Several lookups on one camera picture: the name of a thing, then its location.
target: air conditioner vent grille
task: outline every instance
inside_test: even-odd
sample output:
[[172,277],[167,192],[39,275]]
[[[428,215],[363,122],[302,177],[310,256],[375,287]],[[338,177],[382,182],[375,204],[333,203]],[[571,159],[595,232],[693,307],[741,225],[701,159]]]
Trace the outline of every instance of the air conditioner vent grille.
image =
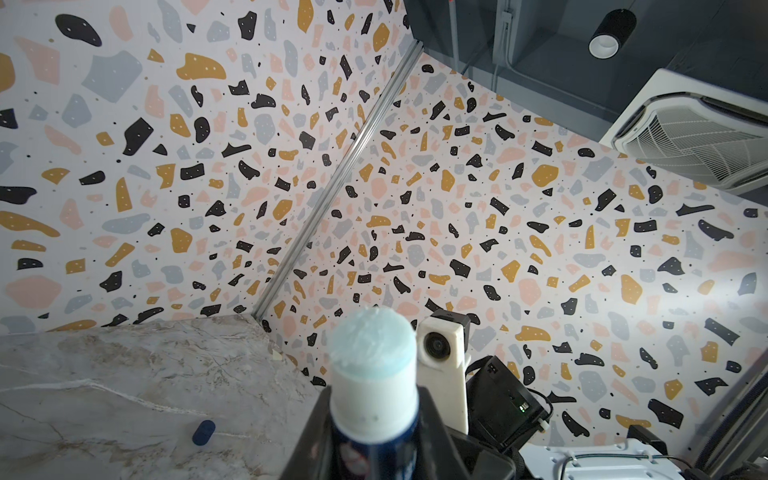
[[712,185],[768,161],[768,138],[704,118],[686,105],[656,110],[624,148],[630,155]]

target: cable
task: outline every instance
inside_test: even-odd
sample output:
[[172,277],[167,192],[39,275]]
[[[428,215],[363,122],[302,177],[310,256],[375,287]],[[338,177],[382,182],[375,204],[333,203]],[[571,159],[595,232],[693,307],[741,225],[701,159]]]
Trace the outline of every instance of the cable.
[[496,85],[498,84],[498,65],[493,69],[493,77],[491,78],[491,91],[496,91]]
[[482,55],[483,51],[488,50],[489,48],[493,47],[493,41],[495,39],[495,35],[491,35],[491,38],[485,43],[485,45],[480,45],[478,49],[475,51],[475,53],[470,57],[469,61],[467,62],[467,65],[464,66],[464,69],[462,70],[462,76],[467,73],[467,70],[469,70],[469,67],[473,66],[475,62],[478,60],[480,55]]
[[[648,455],[631,455],[626,453],[585,453],[583,455],[576,455],[574,457],[568,458],[563,462],[563,466],[560,468],[560,480],[564,480],[565,478],[565,467],[568,466],[569,463],[573,462],[574,460],[578,460],[580,458],[599,458],[599,457],[618,457],[618,458],[648,458]],[[684,463],[688,468],[693,468],[691,464],[682,458],[673,457],[672,455],[653,455],[651,456],[653,460],[656,458],[668,458],[670,460],[677,460],[678,462]]]
[[464,376],[467,376],[470,372],[474,372],[475,370],[482,367],[487,361],[491,359],[491,357],[491,355],[484,356],[480,360],[475,360],[474,362],[470,363],[467,369],[464,371]]
[[506,446],[505,446],[503,449],[499,450],[498,452],[499,452],[501,455],[504,455],[504,456],[506,456],[506,455],[507,455],[507,452],[509,452],[509,449],[511,449],[511,448],[512,448],[512,444],[513,444],[513,443],[515,443],[515,441],[514,441],[514,440],[513,440],[513,441],[511,441],[511,442],[509,442],[509,443],[508,443],[508,444],[507,444],[507,445],[506,445]]
[[528,389],[528,391],[530,393],[535,393],[536,395],[542,397],[546,401],[547,405],[549,405],[549,413],[547,414],[547,418],[545,418],[545,420],[549,422],[549,419],[552,418],[552,414],[554,414],[554,405],[552,405],[552,401],[541,392],[537,392],[536,390],[533,390],[533,389]]

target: bottle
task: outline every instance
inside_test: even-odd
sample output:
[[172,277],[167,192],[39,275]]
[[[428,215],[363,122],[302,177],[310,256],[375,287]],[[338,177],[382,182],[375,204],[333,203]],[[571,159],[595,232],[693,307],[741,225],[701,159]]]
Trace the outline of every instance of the bottle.
[[411,324],[366,308],[330,335],[330,412],[344,480],[410,480],[416,464],[419,392]]

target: camera lens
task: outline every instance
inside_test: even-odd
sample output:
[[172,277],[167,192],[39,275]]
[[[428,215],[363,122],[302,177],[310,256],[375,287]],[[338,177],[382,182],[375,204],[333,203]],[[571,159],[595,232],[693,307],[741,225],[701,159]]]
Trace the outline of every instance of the camera lens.
[[424,348],[433,359],[445,360],[451,356],[451,344],[441,333],[427,333],[424,337]]

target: black cylindrical light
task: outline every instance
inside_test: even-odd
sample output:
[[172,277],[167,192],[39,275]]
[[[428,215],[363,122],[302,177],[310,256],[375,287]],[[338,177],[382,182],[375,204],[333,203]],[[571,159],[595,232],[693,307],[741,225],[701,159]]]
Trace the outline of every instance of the black cylindrical light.
[[589,52],[595,58],[613,57],[619,48],[624,46],[635,25],[637,25],[637,17],[626,8],[608,12],[592,35]]

